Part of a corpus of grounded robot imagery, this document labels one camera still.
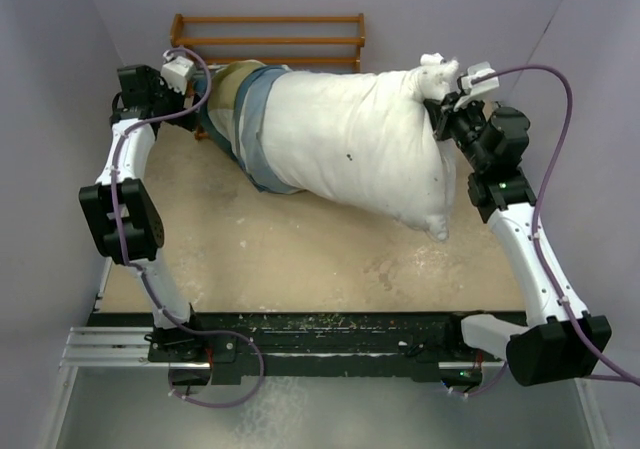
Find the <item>patchwork pillowcase blue beige white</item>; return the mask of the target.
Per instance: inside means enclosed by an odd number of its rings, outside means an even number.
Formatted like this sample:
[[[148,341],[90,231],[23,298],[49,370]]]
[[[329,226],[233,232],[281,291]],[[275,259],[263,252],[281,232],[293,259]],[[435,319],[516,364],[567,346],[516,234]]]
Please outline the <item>patchwork pillowcase blue beige white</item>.
[[[198,112],[200,127],[261,192],[290,195],[299,191],[271,169],[261,142],[270,91],[289,71],[286,65],[244,60],[217,67],[209,80],[199,77],[194,82],[198,96],[211,88]]]

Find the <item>white pillow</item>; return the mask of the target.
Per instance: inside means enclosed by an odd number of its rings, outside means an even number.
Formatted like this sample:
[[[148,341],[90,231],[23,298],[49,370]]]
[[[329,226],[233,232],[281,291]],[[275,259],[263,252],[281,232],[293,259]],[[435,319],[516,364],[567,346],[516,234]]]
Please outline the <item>white pillow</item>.
[[[455,59],[379,74],[290,71],[266,99],[260,146],[287,187],[449,237],[456,156],[438,142],[424,103],[443,101]]]

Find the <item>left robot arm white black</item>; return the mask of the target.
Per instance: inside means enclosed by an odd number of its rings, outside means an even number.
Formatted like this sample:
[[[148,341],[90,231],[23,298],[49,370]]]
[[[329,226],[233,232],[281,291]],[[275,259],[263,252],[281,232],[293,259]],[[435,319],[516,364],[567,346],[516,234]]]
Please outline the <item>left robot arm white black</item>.
[[[184,361],[202,356],[206,338],[194,310],[177,289],[163,255],[162,219],[145,185],[147,159],[162,122],[192,130],[194,110],[184,106],[193,61],[177,57],[160,69],[118,70],[119,92],[111,103],[112,140],[104,169],[79,191],[79,202],[98,252],[125,267],[145,291],[153,328],[152,349]]]

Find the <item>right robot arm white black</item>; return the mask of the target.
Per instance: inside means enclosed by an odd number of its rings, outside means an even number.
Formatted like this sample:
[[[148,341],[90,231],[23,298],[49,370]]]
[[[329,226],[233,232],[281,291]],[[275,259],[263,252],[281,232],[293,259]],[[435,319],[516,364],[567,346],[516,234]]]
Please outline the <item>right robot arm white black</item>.
[[[512,107],[491,115],[481,101],[457,104],[448,94],[424,103],[434,137],[451,141],[472,172],[468,195],[500,242],[525,301],[523,326],[488,313],[471,313],[445,335],[446,352],[467,360],[479,349],[505,361],[514,379],[532,386],[588,377],[612,334],[604,316],[593,316],[572,289],[536,212],[539,198],[520,163],[529,144],[529,119]]]

